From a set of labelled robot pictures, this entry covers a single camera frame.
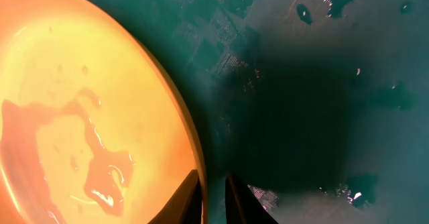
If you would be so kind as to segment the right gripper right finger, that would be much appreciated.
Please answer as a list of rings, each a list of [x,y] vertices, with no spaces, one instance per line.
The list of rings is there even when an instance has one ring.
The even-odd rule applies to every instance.
[[[278,224],[235,174],[225,180],[225,210],[227,224]]]

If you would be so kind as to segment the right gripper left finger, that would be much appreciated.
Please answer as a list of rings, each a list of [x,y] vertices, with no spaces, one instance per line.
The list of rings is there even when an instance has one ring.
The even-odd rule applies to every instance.
[[[149,224],[201,224],[202,191],[197,170],[191,170],[163,209]]]

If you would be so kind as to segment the yellow-green plate top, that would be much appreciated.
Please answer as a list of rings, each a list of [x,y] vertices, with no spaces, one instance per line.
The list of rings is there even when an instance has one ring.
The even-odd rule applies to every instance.
[[[149,223],[198,134],[160,63],[87,0],[1,0],[1,222]]]

